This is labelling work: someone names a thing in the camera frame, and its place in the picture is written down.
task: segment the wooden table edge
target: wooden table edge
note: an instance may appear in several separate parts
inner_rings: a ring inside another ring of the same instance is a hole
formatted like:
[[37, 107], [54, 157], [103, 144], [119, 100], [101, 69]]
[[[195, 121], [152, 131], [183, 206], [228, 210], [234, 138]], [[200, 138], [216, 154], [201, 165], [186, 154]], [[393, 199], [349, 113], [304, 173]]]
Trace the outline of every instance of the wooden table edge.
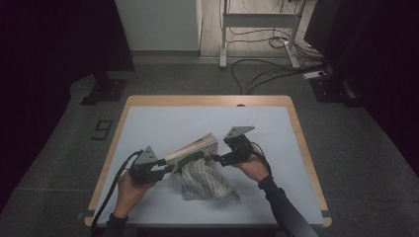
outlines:
[[[248, 107], [287, 107], [287, 111], [290, 116], [290, 120], [293, 127], [301, 157], [307, 171], [307, 175], [310, 180], [311, 187], [316, 196], [320, 210], [328, 212], [326, 200], [323, 195], [318, 177], [311, 160], [311, 156], [308, 150], [308, 146], [305, 142], [302, 128], [299, 124], [298, 117], [296, 115], [295, 108], [293, 106], [293, 100], [289, 96], [168, 96], [168, 95], [152, 95], [152, 96], [130, 96], [126, 100], [123, 113], [118, 123], [117, 130], [115, 131], [114, 138], [112, 140], [107, 158], [102, 168], [101, 175], [98, 180], [98, 184], [93, 192], [90, 204], [88, 206], [88, 212], [93, 213], [98, 204], [103, 185], [105, 184], [108, 171], [111, 166], [112, 159], [114, 157], [115, 150], [120, 139], [126, 116], [131, 106], [149, 106], [149, 107], [236, 107], [238, 105], [244, 105]], [[324, 224], [322, 227], [328, 227], [332, 224], [332, 218], [325, 216]], [[91, 226], [93, 222], [92, 216], [86, 216], [84, 223], [87, 226]]]

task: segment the power strip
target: power strip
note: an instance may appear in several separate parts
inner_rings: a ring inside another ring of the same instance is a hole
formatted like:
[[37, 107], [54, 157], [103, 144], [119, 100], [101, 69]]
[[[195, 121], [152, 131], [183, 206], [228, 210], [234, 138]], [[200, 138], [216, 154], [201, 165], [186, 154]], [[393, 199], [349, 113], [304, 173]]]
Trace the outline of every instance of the power strip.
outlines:
[[323, 71], [314, 71], [302, 74], [305, 80], [315, 79], [317, 77], [323, 77], [325, 75], [326, 73], [324, 73]]

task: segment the white wall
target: white wall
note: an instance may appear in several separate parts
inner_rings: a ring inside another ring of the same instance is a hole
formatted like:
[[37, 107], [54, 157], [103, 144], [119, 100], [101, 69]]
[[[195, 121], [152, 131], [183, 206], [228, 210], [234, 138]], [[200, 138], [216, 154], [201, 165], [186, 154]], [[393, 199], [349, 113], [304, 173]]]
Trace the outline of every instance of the white wall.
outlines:
[[116, 0], [130, 50], [199, 50], [201, 0]]

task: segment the gray towel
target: gray towel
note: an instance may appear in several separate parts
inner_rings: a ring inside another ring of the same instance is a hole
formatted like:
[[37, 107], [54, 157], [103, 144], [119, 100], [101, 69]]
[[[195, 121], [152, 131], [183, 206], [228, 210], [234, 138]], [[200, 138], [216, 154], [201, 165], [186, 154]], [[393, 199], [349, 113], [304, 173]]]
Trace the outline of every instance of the gray towel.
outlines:
[[187, 200], [221, 199], [231, 193], [238, 198], [222, 175], [213, 167], [206, 165], [204, 158], [186, 164], [182, 167], [182, 173], [175, 175], [175, 179], [182, 183], [182, 196]]

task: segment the black sleeve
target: black sleeve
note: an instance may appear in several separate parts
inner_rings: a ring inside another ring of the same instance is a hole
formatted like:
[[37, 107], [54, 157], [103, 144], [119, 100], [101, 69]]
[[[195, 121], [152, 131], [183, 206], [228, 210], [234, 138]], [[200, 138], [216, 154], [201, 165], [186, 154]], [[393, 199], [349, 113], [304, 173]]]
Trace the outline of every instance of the black sleeve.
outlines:
[[106, 229], [102, 234], [102, 237], [123, 237], [127, 221], [128, 218], [120, 219], [115, 217], [112, 213], [106, 223]]
[[293, 204], [290, 203], [284, 190], [277, 187], [272, 176], [265, 177], [259, 182], [258, 187], [265, 192], [265, 198], [271, 205], [275, 219], [289, 236], [318, 236]]

